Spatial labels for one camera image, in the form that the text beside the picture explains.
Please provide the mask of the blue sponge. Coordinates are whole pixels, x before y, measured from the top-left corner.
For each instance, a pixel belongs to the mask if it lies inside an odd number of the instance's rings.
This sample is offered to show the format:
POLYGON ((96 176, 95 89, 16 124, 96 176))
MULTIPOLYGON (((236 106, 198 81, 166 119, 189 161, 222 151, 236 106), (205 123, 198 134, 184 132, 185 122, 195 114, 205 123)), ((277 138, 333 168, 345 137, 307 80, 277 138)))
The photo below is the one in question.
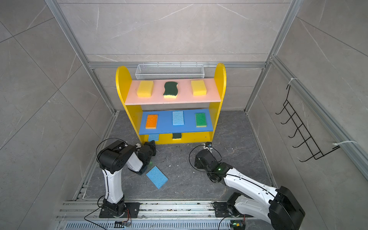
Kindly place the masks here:
POLYGON ((181 126, 184 125, 184 111, 173 111, 172 112, 172 125, 181 126))
POLYGON ((149 134, 149 139, 148 141, 159 141, 159 134, 149 134))
POLYGON ((157 189, 160 189, 168 181, 168 178, 160 171, 160 169, 155 166, 153 167, 146 176, 152 181, 157 189))

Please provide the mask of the orange sponge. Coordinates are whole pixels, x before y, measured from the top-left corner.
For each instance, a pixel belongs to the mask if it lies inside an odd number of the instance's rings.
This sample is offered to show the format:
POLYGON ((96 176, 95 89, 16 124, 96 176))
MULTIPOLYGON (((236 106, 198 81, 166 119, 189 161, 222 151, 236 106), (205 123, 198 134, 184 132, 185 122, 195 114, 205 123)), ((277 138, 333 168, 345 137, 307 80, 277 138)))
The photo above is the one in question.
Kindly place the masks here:
POLYGON ((157 114, 149 114, 146 120, 146 129, 156 129, 158 122, 158 115, 157 114))

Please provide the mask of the dark green sponge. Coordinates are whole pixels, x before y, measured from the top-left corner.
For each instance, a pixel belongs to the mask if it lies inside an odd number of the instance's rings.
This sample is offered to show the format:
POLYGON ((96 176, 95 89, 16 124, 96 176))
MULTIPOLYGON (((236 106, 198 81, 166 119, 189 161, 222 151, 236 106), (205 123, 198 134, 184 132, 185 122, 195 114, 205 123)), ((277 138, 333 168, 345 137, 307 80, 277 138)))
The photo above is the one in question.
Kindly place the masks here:
POLYGON ((173 140, 180 140, 182 138, 182 134, 181 133, 173 133, 172 134, 172 139, 173 140))
POLYGON ((168 81, 164 84, 164 93, 163 93, 163 97, 164 98, 177 98, 178 96, 178 88, 177 88, 178 83, 175 81, 168 81))

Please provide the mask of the bright green sponge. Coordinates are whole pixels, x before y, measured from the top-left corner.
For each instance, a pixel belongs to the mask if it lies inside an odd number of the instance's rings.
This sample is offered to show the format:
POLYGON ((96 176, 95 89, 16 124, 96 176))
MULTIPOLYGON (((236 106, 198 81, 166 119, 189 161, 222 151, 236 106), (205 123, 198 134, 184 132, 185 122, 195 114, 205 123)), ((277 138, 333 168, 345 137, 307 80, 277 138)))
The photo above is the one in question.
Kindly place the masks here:
POLYGON ((207 127, 207 118, 205 113, 195 113, 196 127, 207 127))

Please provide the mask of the yellow sponge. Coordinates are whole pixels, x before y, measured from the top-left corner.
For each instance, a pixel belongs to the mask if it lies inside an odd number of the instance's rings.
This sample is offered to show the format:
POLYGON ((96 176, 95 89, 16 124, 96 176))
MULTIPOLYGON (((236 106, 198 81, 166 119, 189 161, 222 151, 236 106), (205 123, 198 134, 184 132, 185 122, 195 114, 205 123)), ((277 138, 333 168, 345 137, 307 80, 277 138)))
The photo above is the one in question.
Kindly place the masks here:
POLYGON ((137 89, 138 98, 150 98, 152 96, 153 88, 154 88, 154 81, 152 80, 140 81, 140 84, 137 89))
POLYGON ((191 87, 193 96, 205 96, 207 94, 207 88, 204 80, 192 80, 191 87))

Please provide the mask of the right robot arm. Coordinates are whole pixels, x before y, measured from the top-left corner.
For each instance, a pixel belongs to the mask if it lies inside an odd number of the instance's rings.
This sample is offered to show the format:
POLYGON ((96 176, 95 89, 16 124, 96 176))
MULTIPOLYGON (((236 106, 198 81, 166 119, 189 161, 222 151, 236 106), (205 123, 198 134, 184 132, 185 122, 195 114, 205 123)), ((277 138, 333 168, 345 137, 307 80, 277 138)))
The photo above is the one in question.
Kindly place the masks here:
POLYGON ((252 216, 271 224, 275 230, 301 227, 305 211, 288 188, 264 185, 231 165, 217 161, 208 148, 195 156, 193 168, 206 173, 210 181, 237 190, 227 201, 226 211, 230 215, 252 216))

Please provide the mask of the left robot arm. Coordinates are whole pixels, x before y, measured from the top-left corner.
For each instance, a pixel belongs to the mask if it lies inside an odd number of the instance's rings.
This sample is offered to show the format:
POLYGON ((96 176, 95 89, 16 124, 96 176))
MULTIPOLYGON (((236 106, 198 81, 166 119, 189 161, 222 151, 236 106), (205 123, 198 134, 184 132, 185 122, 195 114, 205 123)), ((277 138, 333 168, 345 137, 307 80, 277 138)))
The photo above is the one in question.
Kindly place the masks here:
POLYGON ((118 204, 123 200, 122 169, 127 166, 136 174, 143 174, 153 156, 156 155, 156 143, 150 141, 129 145, 124 140, 112 138, 114 142, 97 153, 99 163, 105 179, 105 200, 111 204, 118 204))

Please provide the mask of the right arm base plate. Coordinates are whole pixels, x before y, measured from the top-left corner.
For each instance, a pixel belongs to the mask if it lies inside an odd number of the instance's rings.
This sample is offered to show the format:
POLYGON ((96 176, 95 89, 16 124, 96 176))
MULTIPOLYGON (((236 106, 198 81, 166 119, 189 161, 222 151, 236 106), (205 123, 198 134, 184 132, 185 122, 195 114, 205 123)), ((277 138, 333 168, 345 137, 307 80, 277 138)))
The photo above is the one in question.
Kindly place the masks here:
POLYGON ((213 202, 212 206, 215 210, 215 216, 220 217, 238 217, 240 213, 234 205, 228 202, 213 202))

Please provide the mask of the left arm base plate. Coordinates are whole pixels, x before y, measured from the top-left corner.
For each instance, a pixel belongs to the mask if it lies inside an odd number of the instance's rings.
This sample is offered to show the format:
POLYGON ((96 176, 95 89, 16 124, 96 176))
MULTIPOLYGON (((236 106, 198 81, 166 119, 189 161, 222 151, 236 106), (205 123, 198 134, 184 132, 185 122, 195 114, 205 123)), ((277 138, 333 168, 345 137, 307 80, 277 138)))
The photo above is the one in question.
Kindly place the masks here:
POLYGON ((106 202, 102 205, 99 218, 137 218, 140 209, 140 203, 125 203, 112 204, 106 202))

